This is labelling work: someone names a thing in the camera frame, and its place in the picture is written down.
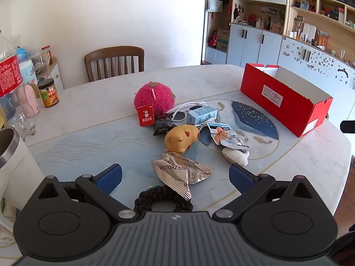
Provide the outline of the white blue snack packet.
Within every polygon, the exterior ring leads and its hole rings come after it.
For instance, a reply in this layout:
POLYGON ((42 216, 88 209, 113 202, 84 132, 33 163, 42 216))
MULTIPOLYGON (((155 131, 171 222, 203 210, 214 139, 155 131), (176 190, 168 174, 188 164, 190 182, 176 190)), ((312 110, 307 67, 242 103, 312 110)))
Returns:
POLYGON ((207 126, 216 145, 222 145, 233 150, 249 149, 249 146, 238 138, 237 133, 228 124, 213 122, 207 123, 207 126))

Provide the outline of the silver foil snack bag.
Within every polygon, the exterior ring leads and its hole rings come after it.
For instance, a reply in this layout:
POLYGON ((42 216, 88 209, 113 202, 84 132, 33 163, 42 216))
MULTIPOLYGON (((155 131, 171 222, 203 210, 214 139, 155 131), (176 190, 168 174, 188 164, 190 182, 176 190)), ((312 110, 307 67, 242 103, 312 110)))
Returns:
POLYGON ((208 179, 213 172, 211 167, 167 149, 162 158, 152 160, 151 164, 159 180, 186 201, 192 199, 189 186, 208 179))

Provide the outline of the yellow capybara toy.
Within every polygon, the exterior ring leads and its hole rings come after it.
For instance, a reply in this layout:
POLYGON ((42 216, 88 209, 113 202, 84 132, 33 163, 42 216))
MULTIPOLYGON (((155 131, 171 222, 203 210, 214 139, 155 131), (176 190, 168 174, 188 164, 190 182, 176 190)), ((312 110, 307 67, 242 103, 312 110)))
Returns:
POLYGON ((184 124, 174 127, 166 134, 166 149, 170 152, 183 154, 199 140, 199 137, 199 129, 194 125, 184 124))

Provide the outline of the light blue small carton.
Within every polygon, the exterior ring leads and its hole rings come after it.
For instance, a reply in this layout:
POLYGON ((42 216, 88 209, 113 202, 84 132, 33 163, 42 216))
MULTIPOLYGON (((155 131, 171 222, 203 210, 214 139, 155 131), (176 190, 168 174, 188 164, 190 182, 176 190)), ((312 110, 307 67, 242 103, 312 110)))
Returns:
POLYGON ((218 111, 211 105, 205 105, 201 108, 187 112, 187 124, 198 125, 210 119, 216 119, 218 111))

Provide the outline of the black snack wrapper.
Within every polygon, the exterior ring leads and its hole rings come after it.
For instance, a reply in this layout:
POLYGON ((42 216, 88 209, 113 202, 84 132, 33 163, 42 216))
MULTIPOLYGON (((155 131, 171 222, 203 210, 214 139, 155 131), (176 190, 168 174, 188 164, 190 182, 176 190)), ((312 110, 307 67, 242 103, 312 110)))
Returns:
POLYGON ((166 135, 170 130, 172 130, 176 125, 170 119, 168 114, 161 114, 155 117, 154 123, 154 136, 166 135))

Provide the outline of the white steel tumbler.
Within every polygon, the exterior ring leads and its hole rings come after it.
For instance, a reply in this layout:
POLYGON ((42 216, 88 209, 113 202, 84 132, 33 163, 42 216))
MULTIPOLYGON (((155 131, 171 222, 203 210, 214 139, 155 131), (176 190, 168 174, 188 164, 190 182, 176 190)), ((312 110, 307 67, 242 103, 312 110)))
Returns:
POLYGON ((22 210, 45 176, 13 127, 1 130, 1 197, 22 210))

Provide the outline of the white sunglasses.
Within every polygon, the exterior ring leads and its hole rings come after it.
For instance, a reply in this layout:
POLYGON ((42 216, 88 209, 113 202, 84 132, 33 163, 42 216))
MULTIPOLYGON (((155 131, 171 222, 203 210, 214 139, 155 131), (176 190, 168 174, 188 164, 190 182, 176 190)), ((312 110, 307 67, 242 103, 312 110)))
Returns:
POLYGON ((175 123, 183 122, 187 112, 204 107, 206 102, 187 102, 171 108, 166 114, 175 123))

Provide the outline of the red cardboard shoe box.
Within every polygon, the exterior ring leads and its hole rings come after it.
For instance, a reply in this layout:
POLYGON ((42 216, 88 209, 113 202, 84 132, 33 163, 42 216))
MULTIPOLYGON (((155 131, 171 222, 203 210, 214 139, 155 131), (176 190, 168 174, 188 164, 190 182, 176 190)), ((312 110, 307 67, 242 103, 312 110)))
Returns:
POLYGON ((322 125, 333 97, 279 66, 247 63, 241 92, 297 137, 322 125))

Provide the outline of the pink fuzzy strawberry plush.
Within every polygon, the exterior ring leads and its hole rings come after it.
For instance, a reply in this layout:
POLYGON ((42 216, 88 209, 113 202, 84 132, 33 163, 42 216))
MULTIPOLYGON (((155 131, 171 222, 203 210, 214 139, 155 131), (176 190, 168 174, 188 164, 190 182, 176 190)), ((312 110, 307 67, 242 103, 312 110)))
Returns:
POLYGON ((135 94, 134 107, 152 105, 154 115, 158 116, 172 109, 175 104, 175 95, 172 90, 159 82, 150 81, 143 85, 135 94))

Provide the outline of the sauce jar black lid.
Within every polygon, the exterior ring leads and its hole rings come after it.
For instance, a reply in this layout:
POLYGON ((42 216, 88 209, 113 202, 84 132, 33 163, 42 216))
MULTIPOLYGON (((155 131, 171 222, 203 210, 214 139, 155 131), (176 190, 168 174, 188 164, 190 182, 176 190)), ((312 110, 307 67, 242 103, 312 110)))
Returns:
POLYGON ((50 108, 59 102, 59 96, 53 78, 45 79, 38 84, 44 107, 50 108))

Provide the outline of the large cola bottle red label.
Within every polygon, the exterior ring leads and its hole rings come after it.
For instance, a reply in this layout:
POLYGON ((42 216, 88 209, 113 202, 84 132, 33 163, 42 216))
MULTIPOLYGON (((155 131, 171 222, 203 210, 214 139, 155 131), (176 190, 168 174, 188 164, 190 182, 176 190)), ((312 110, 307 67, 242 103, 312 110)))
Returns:
POLYGON ((1 36, 1 109, 5 126, 15 128, 22 139, 34 135, 35 113, 28 102, 16 52, 1 36))

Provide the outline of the white sideboard cabinet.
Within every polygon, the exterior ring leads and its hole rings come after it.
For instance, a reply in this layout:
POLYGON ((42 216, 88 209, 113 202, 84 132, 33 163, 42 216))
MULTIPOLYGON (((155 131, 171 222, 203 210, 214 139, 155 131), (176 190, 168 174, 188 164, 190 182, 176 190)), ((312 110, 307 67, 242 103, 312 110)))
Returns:
POLYGON ((64 89, 59 72, 58 61, 55 57, 52 57, 52 63, 49 64, 41 73, 37 74, 36 77, 38 82, 43 79, 53 78, 57 91, 60 92, 64 89))

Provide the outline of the wooden dining chair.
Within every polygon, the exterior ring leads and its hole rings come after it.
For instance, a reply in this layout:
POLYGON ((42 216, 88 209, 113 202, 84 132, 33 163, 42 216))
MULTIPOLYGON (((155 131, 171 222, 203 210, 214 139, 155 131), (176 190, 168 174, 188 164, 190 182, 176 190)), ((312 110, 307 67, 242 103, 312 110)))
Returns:
POLYGON ((84 65, 89 82, 144 71, 143 48, 138 46, 106 47, 88 53, 84 65))

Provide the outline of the blue globe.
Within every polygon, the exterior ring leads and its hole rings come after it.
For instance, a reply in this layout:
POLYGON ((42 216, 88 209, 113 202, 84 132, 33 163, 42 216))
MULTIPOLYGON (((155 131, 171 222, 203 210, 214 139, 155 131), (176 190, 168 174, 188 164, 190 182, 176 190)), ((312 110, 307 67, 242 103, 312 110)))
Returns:
POLYGON ((19 63, 23 63, 28 60, 28 52, 23 47, 18 47, 16 49, 16 56, 19 63))

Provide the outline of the grey wall cabinet unit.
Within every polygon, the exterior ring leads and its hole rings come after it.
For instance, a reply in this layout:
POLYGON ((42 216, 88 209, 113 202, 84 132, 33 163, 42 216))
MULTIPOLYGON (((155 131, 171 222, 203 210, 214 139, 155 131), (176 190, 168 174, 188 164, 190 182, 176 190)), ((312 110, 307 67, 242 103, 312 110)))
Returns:
POLYGON ((202 64, 275 64, 333 97, 354 119, 354 0, 206 0, 202 64))

